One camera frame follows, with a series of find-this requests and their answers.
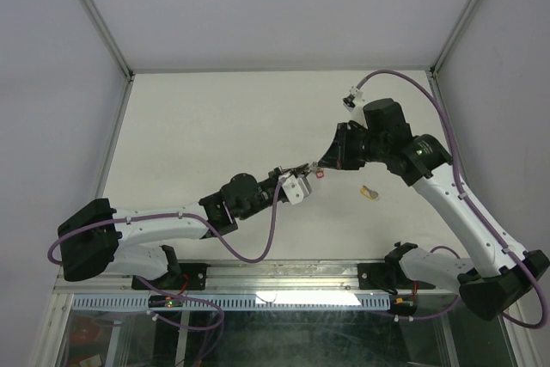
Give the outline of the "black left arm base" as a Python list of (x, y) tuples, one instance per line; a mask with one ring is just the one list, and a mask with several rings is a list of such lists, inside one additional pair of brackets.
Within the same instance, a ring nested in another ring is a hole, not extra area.
[(209, 265), (206, 263), (180, 262), (180, 269), (149, 280), (149, 283), (164, 291), (203, 291)]

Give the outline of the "yellow tagged silver key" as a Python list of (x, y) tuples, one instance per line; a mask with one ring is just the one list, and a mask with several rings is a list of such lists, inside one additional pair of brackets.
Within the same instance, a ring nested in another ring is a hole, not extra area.
[(368, 188), (367, 186), (362, 186), (360, 193), (367, 199), (377, 201), (380, 199), (380, 194), (378, 191)]

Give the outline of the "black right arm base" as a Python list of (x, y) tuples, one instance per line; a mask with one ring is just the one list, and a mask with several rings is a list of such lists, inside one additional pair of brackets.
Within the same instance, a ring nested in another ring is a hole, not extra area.
[(398, 265), (386, 262), (357, 264), (357, 280), (360, 290), (380, 290), (397, 295), (400, 290), (411, 291), (413, 281), (407, 278)]

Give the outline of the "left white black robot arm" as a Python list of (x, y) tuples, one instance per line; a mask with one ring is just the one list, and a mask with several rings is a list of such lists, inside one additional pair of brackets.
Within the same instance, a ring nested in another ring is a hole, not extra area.
[(58, 227), (47, 254), (64, 280), (81, 282), (104, 273), (142, 277), (162, 288), (180, 278), (180, 264), (169, 242), (217, 239), (239, 223), (279, 203), (297, 205), (311, 193), (308, 164), (275, 168), (266, 179), (239, 173), (217, 192), (197, 202), (156, 211), (126, 210), (109, 199), (94, 199)]

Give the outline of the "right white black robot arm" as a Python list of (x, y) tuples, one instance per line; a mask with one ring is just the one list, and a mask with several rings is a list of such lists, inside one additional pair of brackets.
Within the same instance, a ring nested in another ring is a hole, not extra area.
[(346, 97), (351, 120), (338, 124), (320, 159), (323, 168), (359, 170), (379, 162), (424, 198), (467, 252), (457, 259), (415, 243), (396, 243), (370, 282), (394, 292), (410, 281), (451, 291), (480, 319), (491, 321), (526, 295), (549, 267), (541, 250), (527, 250), (490, 216), (463, 182), (451, 154), (431, 135), (415, 136), (401, 105)]

